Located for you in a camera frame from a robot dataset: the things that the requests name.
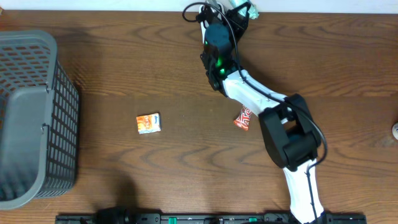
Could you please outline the orange small box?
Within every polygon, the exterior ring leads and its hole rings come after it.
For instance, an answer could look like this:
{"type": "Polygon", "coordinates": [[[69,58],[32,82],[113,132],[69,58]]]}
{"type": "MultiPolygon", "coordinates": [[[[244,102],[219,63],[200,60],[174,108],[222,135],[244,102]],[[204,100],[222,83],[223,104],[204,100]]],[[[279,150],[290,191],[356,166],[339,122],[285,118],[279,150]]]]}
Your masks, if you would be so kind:
{"type": "Polygon", "coordinates": [[[160,114],[148,114],[136,118],[139,134],[149,134],[161,131],[160,114]]]}

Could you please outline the red chocolate bar wrapper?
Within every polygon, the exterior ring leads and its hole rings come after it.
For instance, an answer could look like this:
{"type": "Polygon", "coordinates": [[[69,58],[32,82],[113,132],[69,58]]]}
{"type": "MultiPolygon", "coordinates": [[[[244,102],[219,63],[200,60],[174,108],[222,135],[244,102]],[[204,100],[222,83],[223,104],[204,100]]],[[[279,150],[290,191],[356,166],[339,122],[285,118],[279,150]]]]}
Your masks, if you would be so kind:
{"type": "Polygon", "coordinates": [[[252,111],[249,108],[242,106],[239,116],[234,120],[234,124],[237,127],[247,131],[249,129],[251,115],[252,111]]]}

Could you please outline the green lid jar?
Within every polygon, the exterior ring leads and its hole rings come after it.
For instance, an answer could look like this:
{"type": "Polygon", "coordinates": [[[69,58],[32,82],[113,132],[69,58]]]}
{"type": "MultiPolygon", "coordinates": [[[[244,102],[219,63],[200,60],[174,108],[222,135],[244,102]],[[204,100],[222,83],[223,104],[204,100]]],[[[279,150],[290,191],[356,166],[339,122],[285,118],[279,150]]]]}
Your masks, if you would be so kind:
{"type": "Polygon", "coordinates": [[[398,139],[398,123],[393,125],[392,135],[394,136],[395,139],[398,139]]]}

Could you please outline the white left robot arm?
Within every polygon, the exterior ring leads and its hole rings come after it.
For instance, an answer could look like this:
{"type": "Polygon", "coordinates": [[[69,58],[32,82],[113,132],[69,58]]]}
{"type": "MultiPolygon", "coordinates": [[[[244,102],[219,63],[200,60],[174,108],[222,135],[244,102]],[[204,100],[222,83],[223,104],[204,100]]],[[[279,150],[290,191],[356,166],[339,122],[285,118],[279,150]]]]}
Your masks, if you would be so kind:
{"type": "Polygon", "coordinates": [[[132,224],[134,219],[125,207],[111,207],[98,210],[94,215],[94,224],[132,224]]]}

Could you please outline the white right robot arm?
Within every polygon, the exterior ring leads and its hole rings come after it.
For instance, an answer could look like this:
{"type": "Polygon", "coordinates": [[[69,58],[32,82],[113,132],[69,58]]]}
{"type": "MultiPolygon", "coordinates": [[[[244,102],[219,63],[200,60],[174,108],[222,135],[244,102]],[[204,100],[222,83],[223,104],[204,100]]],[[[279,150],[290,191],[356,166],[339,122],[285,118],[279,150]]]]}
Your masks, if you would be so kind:
{"type": "Polygon", "coordinates": [[[285,175],[290,212],[297,223],[320,223],[324,208],[318,196],[315,168],[324,158],[318,148],[326,139],[304,98],[285,96],[255,80],[239,61],[238,40],[248,27],[250,2],[225,11],[216,1],[199,3],[195,21],[202,31],[200,58],[211,87],[236,100],[258,117],[265,148],[285,175]]]}

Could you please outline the mint green wipes packet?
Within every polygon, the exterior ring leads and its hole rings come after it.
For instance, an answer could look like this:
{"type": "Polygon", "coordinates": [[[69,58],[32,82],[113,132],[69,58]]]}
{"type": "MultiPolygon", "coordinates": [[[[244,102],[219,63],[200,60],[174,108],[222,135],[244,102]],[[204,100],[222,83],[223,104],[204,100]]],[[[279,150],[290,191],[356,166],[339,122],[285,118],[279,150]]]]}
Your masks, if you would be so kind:
{"type": "Polygon", "coordinates": [[[250,0],[229,0],[229,2],[234,9],[238,8],[238,13],[243,17],[245,17],[246,14],[253,20],[259,17],[257,8],[250,0]]]}

